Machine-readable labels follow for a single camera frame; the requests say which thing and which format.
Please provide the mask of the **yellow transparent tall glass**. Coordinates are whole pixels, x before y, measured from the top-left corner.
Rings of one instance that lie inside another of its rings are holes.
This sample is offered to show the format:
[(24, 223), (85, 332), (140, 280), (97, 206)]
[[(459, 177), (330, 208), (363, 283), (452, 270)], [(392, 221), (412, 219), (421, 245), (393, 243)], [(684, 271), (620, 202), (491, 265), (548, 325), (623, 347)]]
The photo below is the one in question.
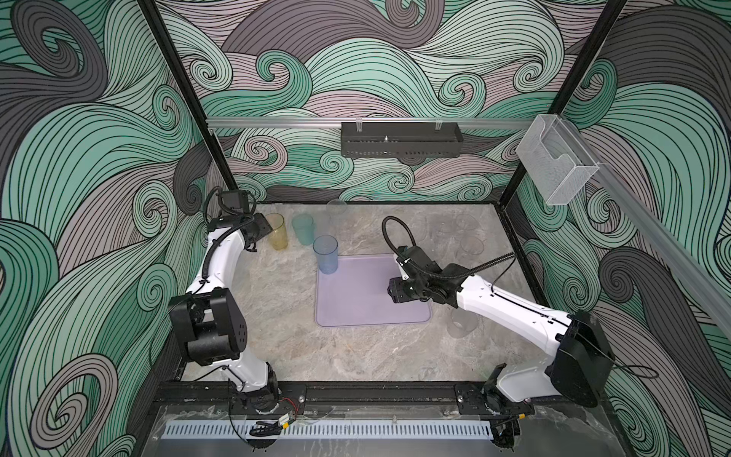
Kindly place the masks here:
[(271, 228), (271, 233), (267, 237), (268, 243), (272, 249), (283, 251), (289, 246), (285, 218), (280, 213), (270, 213), (266, 215), (266, 219)]

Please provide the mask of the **lilac plastic tray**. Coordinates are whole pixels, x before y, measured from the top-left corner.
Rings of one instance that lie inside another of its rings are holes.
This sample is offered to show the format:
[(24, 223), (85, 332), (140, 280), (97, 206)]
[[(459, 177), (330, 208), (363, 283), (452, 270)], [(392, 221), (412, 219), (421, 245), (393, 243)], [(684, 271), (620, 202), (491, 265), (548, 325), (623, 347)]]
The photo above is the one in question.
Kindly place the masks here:
[(323, 328), (428, 322), (430, 304), (395, 304), (388, 295), (390, 280), (400, 277), (391, 254), (339, 257), (336, 272), (317, 272), (315, 322)]

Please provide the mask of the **teal frosted tall glass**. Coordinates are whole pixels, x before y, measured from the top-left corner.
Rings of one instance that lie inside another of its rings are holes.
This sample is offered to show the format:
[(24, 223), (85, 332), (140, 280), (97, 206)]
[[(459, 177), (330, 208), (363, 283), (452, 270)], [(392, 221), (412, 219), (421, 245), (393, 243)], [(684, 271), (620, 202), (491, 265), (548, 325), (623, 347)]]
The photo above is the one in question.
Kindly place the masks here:
[(295, 236), (302, 246), (310, 246), (315, 239), (314, 218), (308, 213), (295, 215), (291, 221)]

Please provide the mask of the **blue transparent tall glass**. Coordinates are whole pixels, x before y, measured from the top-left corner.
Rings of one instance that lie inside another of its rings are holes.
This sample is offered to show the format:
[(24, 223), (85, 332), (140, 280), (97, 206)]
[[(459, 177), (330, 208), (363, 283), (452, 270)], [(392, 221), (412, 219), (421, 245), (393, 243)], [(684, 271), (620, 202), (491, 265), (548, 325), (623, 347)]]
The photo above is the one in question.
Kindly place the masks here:
[(312, 249), (322, 274), (329, 275), (338, 270), (338, 247), (338, 241), (332, 235), (322, 235), (314, 240)]

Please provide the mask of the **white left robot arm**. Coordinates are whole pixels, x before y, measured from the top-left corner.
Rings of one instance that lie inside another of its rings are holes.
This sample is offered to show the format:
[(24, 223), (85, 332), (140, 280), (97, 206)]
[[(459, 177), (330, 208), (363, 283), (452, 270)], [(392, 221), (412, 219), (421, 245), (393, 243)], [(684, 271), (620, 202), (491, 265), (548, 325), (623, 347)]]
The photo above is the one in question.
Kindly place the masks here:
[(256, 253), (272, 233), (244, 190), (213, 188), (203, 207), (207, 247), (192, 284), (169, 301), (169, 321), (182, 359), (218, 369), (243, 401), (260, 407), (279, 401), (271, 365), (249, 348), (247, 321), (231, 291), (239, 258)]

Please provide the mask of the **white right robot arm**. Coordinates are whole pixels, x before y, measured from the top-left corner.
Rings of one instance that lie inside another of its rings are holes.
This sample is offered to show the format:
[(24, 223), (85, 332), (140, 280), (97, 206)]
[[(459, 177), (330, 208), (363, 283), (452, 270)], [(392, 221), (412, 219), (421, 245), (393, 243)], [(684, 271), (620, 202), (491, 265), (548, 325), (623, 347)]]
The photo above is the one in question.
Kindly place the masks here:
[(468, 268), (440, 268), (419, 247), (399, 247), (394, 260), (401, 275), (390, 280), (396, 304), (413, 301), (447, 305), (487, 318), (516, 333), (543, 356), (497, 369), (488, 382), (501, 399), (522, 403), (563, 397), (597, 407), (615, 356), (599, 321), (588, 312), (561, 312), (504, 291)]

